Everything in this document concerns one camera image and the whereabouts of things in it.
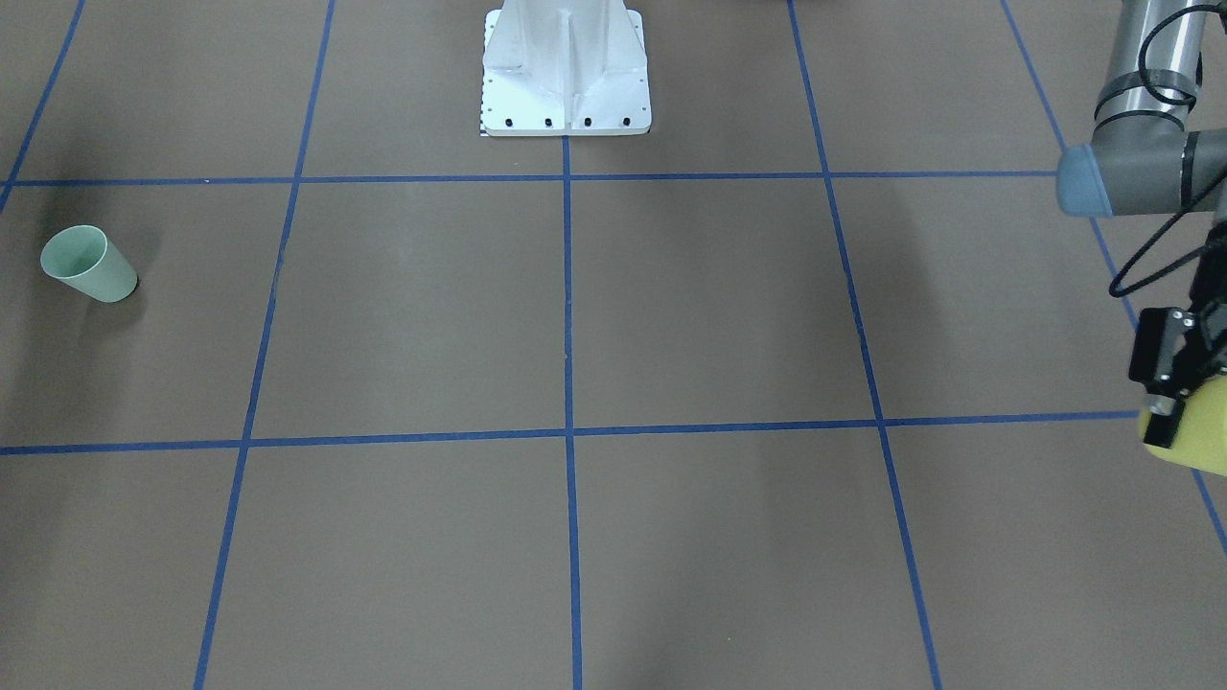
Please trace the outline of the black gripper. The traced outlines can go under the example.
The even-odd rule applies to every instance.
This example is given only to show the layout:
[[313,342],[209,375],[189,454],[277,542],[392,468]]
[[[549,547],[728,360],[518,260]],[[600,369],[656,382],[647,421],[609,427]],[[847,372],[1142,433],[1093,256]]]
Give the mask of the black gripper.
[[1209,252],[1193,273],[1191,309],[1141,309],[1129,379],[1144,386],[1144,442],[1173,449],[1187,400],[1225,372],[1226,254]]

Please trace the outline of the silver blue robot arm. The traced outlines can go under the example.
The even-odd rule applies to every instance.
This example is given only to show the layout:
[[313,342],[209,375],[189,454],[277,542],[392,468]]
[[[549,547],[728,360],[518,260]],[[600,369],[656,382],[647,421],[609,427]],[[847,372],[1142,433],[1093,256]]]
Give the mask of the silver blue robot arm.
[[[1191,130],[1201,43],[1222,1],[1125,1],[1107,79],[1083,146],[1056,163],[1056,204],[1070,216],[1166,215],[1109,284],[1121,300],[1193,266],[1188,304],[1141,309],[1129,378],[1144,387],[1140,436],[1188,467],[1225,449],[1225,130]],[[1191,212],[1211,212],[1200,246],[1135,281],[1148,250]]]

